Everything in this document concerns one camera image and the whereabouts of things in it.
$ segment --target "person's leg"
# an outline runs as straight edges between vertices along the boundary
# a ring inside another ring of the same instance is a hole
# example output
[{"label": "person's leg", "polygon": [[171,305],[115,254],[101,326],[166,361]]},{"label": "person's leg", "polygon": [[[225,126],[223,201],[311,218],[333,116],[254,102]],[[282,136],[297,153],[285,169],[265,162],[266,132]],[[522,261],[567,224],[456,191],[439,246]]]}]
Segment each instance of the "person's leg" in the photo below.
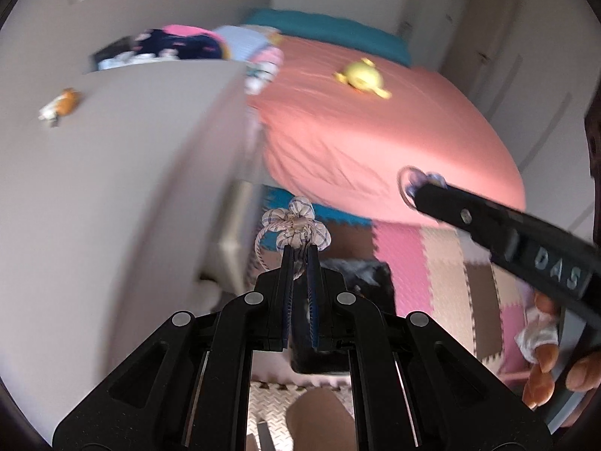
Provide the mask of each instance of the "person's leg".
[{"label": "person's leg", "polygon": [[327,388],[307,391],[286,412],[294,451],[356,451],[355,421]]}]

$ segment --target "teal pillow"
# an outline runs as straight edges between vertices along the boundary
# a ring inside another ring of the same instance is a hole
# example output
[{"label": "teal pillow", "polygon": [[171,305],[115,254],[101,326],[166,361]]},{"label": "teal pillow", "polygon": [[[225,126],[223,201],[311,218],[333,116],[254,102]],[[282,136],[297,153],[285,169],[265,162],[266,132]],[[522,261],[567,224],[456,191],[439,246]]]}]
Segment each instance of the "teal pillow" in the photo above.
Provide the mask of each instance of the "teal pillow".
[{"label": "teal pillow", "polygon": [[347,18],[263,8],[257,10],[245,23],[275,27],[284,35],[341,45],[407,67],[411,65],[411,56],[404,40]]}]

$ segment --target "orange and white plush toy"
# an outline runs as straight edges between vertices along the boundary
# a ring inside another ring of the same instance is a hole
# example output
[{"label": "orange and white plush toy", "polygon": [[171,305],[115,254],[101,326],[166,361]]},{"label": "orange and white plush toy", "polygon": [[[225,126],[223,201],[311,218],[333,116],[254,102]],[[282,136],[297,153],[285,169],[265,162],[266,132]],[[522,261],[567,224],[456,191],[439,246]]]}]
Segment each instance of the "orange and white plush toy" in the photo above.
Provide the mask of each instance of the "orange and white plush toy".
[{"label": "orange and white plush toy", "polygon": [[81,100],[81,93],[65,88],[62,93],[40,110],[40,120],[56,123],[59,117],[72,113]]}]

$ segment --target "plaid fabric flower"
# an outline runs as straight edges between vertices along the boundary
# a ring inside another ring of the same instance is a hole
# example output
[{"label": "plaid fabric flower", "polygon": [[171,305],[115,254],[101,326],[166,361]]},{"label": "plaid fabric flower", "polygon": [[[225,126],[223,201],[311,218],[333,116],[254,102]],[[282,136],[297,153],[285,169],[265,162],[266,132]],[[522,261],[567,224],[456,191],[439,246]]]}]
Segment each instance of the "plaid fabric flower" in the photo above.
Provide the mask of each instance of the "plaid fabric flower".
[{"label": "plaid fabric flower", "polygon": [[[271,209],[263,214],[263,228],[255,239],[255,253],[263,269],[269,270],[261,256],[261,239],[266,232],[277,232],[275,245],[278,251],[284,246],[299,250],[299,259],[304,259],[307,246],[315,244],[322,251],[330,245],[332,238],[326,226],[315,220],[315,210],[307,197],[294,197],[288,204],[288,209]],[[294,276],[298,278],[304,269]]]}]

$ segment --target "door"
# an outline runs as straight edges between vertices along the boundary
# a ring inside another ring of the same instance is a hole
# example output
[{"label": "door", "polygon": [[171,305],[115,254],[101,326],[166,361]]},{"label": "door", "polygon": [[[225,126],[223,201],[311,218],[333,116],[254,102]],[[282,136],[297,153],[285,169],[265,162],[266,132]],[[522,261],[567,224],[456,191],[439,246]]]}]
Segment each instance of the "door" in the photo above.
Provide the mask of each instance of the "door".
[{"label": "door", "polygon": [[471,101],[516,16],[519,0],[470,0],[441,74]]},{"label": "door", "polygon": [[415,66],[438,71],[469,0],[409,0],[400,35]]}]

